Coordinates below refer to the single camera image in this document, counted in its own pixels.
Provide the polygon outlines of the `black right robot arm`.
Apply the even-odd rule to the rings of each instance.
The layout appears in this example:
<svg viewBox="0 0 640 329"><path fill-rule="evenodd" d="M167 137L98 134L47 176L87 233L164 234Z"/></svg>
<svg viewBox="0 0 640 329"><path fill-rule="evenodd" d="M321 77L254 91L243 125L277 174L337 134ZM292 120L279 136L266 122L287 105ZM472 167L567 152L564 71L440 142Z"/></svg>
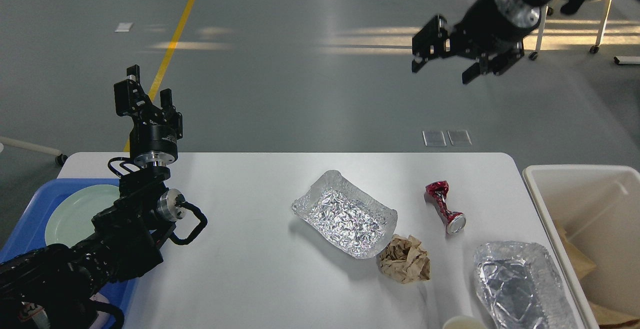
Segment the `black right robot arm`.
<svg viewBox="0 0 640 329"><path fill-rule="evenodd" d="M462 57L473 64L461 75L468 85L478 76L500 76L525 56L524 38L542 28L552 0L476 0L457 24L436 15L412 39L411 71L428 61ZM566 0L560 12L573 15L587 0Z"/></svg>

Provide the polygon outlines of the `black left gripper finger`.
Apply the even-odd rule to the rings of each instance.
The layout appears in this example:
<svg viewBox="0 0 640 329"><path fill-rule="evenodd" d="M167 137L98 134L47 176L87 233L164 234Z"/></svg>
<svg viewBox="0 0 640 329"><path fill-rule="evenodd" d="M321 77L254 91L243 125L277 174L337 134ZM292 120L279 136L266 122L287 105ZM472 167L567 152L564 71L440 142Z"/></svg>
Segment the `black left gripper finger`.
<svg viewBox="0 0 640 329"><path fill-rule="evenodd" d="M159 93L162 125L168 126L174 130L176 139L183 138L183 115L173 104L173 95L171 89L163 89Z"/></svg>
<svg viewBox="0 0 640 329"><path fill-rule="evenodd" d="M126 69L125 79L114 84L115 113L119 117L131 117L135 123L151 124L153 103L144 92L140 81L140 66Z"/></svg>

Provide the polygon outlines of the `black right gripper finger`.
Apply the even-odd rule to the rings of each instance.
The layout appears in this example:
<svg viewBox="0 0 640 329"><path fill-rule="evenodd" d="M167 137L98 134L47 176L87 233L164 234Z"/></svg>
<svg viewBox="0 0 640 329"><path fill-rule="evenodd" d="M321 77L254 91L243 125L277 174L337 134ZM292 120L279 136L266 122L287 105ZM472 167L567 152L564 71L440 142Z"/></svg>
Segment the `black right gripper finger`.
<svg viewBox="0 0 640 329"><path fill-rule="evenodd" d="M473 65L462 72L462 84L468 85L479 76L487 74L501 76L524 56L525 51L523 49L510 49L504 53L494 56L493 58L489 58L487 56L480 57Z"/></svg>
<svg viewBox="0 0 640 329"><path fill-rule="evenodd" d="M428 61L445 59L452 56L448 46L450 31L448 22L440 14L434 15L418 33L412 37L411 71L418 73Z"/></svg>

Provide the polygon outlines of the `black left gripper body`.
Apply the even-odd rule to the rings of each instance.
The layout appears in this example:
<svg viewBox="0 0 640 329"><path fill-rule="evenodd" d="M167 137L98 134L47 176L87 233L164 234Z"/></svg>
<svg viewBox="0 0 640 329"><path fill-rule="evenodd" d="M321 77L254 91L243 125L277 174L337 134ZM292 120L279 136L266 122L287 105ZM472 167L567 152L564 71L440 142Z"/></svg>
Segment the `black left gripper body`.
<svg viewBox="0 0 640 329"><path fill-rule="evenodd" d="M163 124L134 121L130 158L138 167L167 167L179 158L179 120Z"/></svg>

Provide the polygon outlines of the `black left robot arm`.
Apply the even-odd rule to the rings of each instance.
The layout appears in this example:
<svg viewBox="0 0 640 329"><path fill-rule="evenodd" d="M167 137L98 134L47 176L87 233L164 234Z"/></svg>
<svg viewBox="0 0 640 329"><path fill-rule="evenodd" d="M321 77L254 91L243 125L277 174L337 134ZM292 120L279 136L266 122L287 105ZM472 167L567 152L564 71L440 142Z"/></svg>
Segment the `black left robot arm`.
<svg viewBox="0 0 640 329"><path fill-rule="evenodd" d="M72 247L50 244L1 264L3 329L88 329L99 313L121 329L123 311L94 295L110 282L140 278L163 261L167 240L189 245L208 224L201 209L167 188L169 165L178 160L183 116L170 89L155 106L140 82L140 67L114 84L115 111L133 121L129 156L108 168L119 178L119 198L92 217L94 232Z"/></svg>

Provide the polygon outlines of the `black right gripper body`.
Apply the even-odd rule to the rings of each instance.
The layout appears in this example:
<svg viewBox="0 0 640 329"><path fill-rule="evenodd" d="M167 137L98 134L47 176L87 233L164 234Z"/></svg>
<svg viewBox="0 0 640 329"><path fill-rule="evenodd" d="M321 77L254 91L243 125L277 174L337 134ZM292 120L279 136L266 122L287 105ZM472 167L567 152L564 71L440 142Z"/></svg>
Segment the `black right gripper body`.
<svg viewBox="0 0 640 329"><path fill-rule="evenodd" d="M451 28L449 54L512 65L524 57L522 42L538 28L541 12L524 0L477 0Z"/></svg>

